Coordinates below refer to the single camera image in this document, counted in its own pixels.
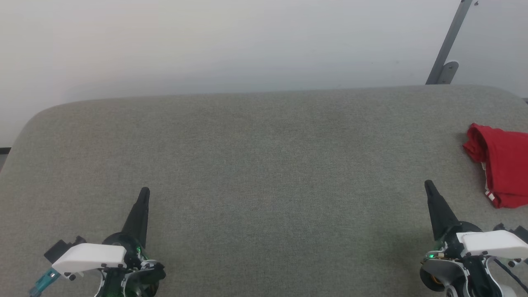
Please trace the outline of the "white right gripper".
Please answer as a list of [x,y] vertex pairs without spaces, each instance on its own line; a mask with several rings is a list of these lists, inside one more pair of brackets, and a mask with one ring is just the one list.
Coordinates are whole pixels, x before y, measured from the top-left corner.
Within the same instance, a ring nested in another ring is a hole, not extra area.
[[482,231],[474,224],[457,219],[432,180],[426,180],[424,187],[433,237],[437,241],[429,258],[527,258],[526,228],[506,229],[498,224],[492,231]]

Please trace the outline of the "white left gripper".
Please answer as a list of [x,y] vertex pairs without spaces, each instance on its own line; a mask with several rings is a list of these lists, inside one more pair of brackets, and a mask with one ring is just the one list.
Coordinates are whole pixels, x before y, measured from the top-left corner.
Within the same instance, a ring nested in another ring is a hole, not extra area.
[[145,257],[150,190],[143,187],[122,228],[101,244],[77,236],[73,243],[57,241],[52,246],[52,271],[65,278],[93,269],[139,269]]

